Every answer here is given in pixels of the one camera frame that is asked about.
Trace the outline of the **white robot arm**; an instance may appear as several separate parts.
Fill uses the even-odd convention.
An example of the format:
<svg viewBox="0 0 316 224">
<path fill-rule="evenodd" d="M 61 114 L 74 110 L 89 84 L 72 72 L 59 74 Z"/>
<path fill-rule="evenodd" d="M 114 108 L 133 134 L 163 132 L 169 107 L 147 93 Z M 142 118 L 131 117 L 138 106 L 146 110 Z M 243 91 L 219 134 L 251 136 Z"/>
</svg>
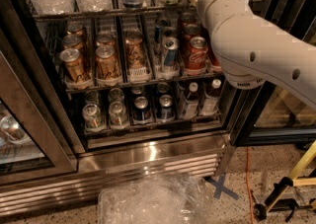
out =
<svg viewBox="0 0 316 224">
<path fill-rule="evenodd" d="M 254 15 L 248 2 L 197 0 L 226 79 L 239 89 L 269 81 L 316 109 L 316 47 Z"/>
</svg>

